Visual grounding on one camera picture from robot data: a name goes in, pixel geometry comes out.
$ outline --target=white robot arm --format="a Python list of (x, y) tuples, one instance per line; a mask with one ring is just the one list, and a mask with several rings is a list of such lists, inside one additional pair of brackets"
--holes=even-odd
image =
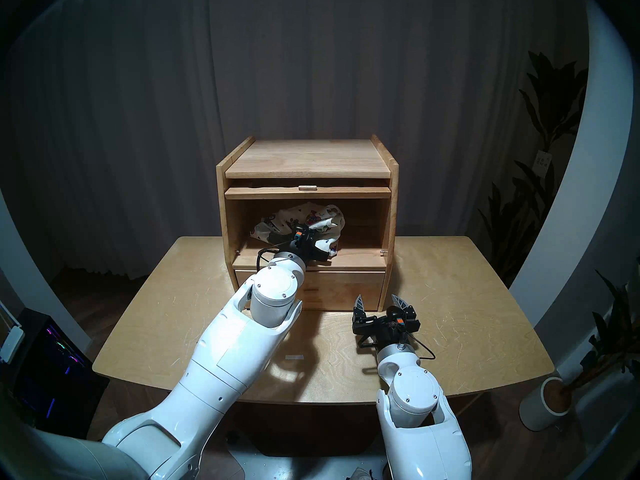
[[(251, 275), (204, 331), (169, 396), (115, 425), (102, 442), (132, 457), (153, 479), (195, 478), (210, 435), (300, 315), (295, 294), (305, 261), (322, 254), (313, 250), (312, 239), (308, 229), (298, 232)], [(242, 313), (248, 302), (251, 318)]]
[[(392, 296), (394, 306), (382, 317), (367, 317), (358, 297), (353, 331), (360, 347), (377, 349), (377, 372), (389, 386), (377, 391), (376, 408), (386, 457), (397, 480), (471, 480), (471, 455), (458, 421), (436, 378), (419, 366), (407, 344), (418, 330), (414, 309)], [(365, 344), (371, 338), (374, 342)], [(433, 425), (421, 426), (433, 415)]]

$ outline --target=patterned fabric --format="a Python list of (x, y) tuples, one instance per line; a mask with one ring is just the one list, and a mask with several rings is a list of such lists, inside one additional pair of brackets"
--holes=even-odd
[(283, 237), (292, 233), (292, 226), (296, 223), (305, 223), (309, 229), (318, 231), (319, 240), (315, 242), (315, 247), (327, 251), (329, 256), (335, 256), (338, 238), (344, 227), (344, 216), (333, 204), (322, 206), (309, 202), (280, 210), (263, 218), (249, 235), (269, 244), (279, 244)]

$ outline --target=white plant pot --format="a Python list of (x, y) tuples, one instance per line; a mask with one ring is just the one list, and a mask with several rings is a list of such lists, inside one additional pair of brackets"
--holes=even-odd
[(529, 430), (533, 430), (534, 432), (543, 430), (569, 412), (569, 409), (567, 409), (567, 411), (563, 413), (556, 413), (547, 406), (544, 397), (545, 386), (552, 380), (562, 382), (561, 378), (549, 377), (541, 385), (537, 386), (527, 397), (522, 399), (520, 403), (520, 420), (522, 420), (522, 424)]

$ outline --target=cabinet top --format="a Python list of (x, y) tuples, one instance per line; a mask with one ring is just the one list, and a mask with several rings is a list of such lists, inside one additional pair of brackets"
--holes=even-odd
[(225, 177), (389, 179), (391, 171), (369, 139), (299, 139), (255, 141), (226, 170)]

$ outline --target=wooden drawer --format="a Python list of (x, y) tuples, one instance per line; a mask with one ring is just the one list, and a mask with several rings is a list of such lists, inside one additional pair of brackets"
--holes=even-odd
[[(238, 284), (254, 273), (255, 270), (236, 270)], [(304, 309), (351, 311), (361, 294), (365, 309), (377, 311), (384, 280), (384, 271), (307, 271), (296, 297)]]

